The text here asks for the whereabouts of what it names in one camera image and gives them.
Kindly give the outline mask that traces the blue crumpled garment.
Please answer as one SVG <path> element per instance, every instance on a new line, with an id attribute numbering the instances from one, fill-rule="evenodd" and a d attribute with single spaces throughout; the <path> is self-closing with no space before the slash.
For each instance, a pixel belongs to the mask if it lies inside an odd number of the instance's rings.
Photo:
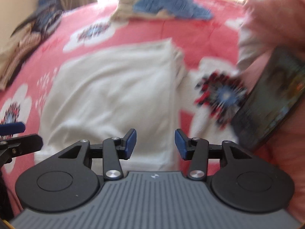
<path id="1" fill-rule="evenodd" d="M 198 5 L 194 0 L 138 0 L 133 11 L 156 15 L 165 10 L 170 15 L 182 19 L 211 20 L 210 10 Z"/>

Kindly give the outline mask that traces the red floral bed blanket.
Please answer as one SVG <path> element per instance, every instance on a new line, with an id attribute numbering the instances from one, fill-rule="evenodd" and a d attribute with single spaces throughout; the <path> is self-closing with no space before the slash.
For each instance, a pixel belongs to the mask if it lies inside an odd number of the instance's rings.
<path id="1" fill-rule="evenodd" d="M 211 143 L 234 140 L 229 128 L 195 121 L 209 117 L 198 108 L 194 86 L 205 72 L 230 72 L 244 19 L 240 5 L 195 0 L 213 19 L 111 21 L 114 6 L 92 4 L 64 14 L 55 33 L 26 61 L 1 93 L 1 121 L 22 121 L 26 134 L 43 138 L 41 151 L 14 158 L 2 168 L 14 189 L 28 168 L 81 139 L 93 144 L 137 131 L 124 171 L 185 171 L 174 131 Z"/>

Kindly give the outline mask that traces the beige folded clothes pile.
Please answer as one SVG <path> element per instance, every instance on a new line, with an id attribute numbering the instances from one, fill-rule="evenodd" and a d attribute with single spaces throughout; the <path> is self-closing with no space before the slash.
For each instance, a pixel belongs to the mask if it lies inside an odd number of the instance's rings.
<path id="1" fill-rule="evenodd" d="M 28 23 L 14 33 L 1 48 L 1 90 L 5 90 L 21 60 L 41 42 L 41 33 Z"/>

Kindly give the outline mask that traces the cream bear sweatshirt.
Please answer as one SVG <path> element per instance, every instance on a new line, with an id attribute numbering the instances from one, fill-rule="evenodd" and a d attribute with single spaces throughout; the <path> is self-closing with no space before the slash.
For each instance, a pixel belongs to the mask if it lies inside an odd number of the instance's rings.
<path id="1" fill-rule="evenodd" d="M 35 163 L 87 139 L 99 144 L 136 129 L 124 171 L 175 171 L 178 86 L 186 74 L 183 51 L 170 39 L 127 44 L 64 63 L 44 104 Z"/>

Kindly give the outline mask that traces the person in pink sleeve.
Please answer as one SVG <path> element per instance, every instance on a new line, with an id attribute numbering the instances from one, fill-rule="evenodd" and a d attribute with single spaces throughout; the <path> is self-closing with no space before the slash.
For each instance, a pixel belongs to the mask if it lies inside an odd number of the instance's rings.
<path id="1" fill-rule="evenodd" d="M 237 68 L 252 90 L 276 46 L 304 59 L 304 0 L 247 0 L 244 9 Z M 258 153 L 292 177 L 295 193 L 288 211 L 304 223 L 303 101 Z"/>

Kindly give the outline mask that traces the black smartphone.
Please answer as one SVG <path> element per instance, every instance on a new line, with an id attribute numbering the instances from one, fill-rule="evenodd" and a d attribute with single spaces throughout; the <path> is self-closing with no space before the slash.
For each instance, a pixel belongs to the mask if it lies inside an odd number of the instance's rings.
<path id="1" fill-rule="evenodd" d="M 304 97 L 304 61 L 277 47 L 231 121 L 241 147 L 259 148 Z"/>

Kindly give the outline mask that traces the dark folded clothes stack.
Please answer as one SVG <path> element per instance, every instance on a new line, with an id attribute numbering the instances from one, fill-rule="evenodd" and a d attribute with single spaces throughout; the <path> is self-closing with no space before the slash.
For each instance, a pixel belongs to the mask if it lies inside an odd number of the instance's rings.
<path id="1" fill-rule="evenodd" d="M 58 0 L 50 0 L 40 5 L 13 31 L 11 37 L 27 24 L 31 25 L 31 32 L 40 33 L 41 40 L 45 41 L 59 26 L 63 10 Z"/>

